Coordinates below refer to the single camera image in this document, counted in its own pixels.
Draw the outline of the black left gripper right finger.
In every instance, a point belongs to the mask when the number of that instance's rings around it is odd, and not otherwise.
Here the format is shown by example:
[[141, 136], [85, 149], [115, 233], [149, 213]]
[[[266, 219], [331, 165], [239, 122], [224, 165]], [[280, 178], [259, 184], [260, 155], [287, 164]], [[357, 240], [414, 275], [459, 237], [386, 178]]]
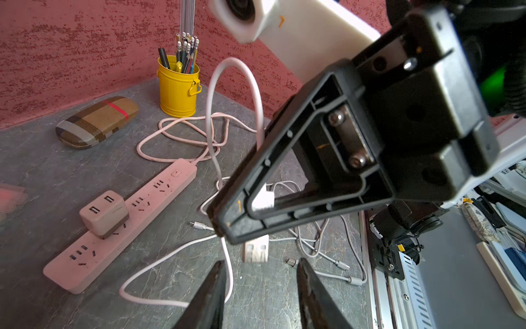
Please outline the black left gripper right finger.
[[352, 329], [305, 258], [297, 266], [297, 289], [302, 328]]

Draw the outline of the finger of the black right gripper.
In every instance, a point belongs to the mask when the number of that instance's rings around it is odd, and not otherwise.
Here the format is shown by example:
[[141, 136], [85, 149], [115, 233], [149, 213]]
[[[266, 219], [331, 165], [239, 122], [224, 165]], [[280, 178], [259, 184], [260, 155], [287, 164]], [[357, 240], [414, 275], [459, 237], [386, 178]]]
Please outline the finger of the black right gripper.
[[[220, 237], [232, 244], [391, 203], [395, 188], [379, 156], [383, 145], [362, 101], [365, 87], [348, 59], [326, 67], [292, 96], [209, 205]], [[304, 190], [256, 210], [257, 194], [294, 152]]]

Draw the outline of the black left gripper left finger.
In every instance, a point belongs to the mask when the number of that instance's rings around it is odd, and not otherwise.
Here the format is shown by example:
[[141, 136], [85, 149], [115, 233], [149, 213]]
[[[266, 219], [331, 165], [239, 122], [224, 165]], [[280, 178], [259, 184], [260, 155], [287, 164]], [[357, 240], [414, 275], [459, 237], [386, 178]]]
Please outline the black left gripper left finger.
[[222, 328], [225, 290], [226, 262], [219, 260], [173, 328]]

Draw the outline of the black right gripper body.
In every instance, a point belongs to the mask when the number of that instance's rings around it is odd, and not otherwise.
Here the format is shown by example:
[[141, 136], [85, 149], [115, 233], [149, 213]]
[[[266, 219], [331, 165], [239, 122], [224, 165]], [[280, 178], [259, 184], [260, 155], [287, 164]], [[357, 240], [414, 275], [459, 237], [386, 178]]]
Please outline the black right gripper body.
[[495, 163], [500, 147], [445, 7], [410, 10], [353, 64], [397, 198], [450, 200]]

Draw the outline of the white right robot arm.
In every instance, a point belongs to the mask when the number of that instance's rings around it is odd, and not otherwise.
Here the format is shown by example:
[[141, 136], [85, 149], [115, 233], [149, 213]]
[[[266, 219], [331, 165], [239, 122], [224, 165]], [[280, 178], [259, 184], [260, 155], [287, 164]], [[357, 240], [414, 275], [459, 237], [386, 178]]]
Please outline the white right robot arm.
[[525, 2], [211, 1], [302, 82], [208, 216], [240, 244], [394, 200], [452, 205], [525, 157]]

